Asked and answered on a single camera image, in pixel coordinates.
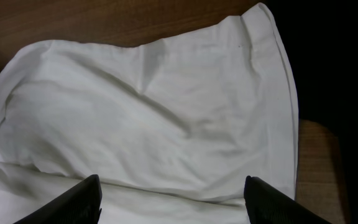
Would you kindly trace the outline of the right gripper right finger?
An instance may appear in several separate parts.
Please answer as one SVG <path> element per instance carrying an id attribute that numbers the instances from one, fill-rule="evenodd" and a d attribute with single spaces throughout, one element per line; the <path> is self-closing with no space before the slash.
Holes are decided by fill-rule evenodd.
<path id="1" fill-rule="evenodd" d="M 247 176 L 244 199 L 251 224 L 329 224 L 258 177 Z"/>

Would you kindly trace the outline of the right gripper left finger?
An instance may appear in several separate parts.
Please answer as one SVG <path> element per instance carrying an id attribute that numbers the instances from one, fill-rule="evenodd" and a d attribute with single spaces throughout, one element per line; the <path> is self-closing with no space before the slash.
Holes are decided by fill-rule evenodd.
<path id="1" fill-rule="evenodd" d="M 102 190 L 93 174 L 15 224 L 98 224 Z"/>

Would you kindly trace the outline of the white t-shirt black print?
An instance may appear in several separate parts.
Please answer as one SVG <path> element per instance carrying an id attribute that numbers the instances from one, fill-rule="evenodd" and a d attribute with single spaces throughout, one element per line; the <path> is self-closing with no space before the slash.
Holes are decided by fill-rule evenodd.
<path id="1" fill-rule="evenodd" d="M 257 176 L 295 195 L 298 103 L 259 3 L 134 48 L 45 40 L 0 73 L 0 223 L 97 174 L 101 223 L 247 223 Z"/>

